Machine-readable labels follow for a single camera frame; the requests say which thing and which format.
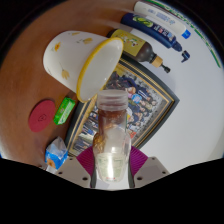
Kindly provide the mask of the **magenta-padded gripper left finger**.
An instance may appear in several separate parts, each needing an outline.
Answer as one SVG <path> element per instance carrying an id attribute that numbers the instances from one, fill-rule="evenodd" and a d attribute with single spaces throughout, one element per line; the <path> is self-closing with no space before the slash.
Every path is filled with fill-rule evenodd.
<path id="1" fill-rule="evenodd" d="M 56 175 L 81 187 L 94 188 L 97 177 L 92 148 L 87 148 L 77 157 L 68 157 Z"/>

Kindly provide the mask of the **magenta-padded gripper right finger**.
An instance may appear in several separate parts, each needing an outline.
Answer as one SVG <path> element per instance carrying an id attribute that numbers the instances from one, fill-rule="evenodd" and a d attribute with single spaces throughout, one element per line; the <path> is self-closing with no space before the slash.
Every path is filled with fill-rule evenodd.
<path id="1" fill-rule="evenodd" d="M 128 182 L 130 188 L 140 188 L 169 175 L 169 171 L 156 157 L 147 157 L 141 150 L 131 147 Z"/>

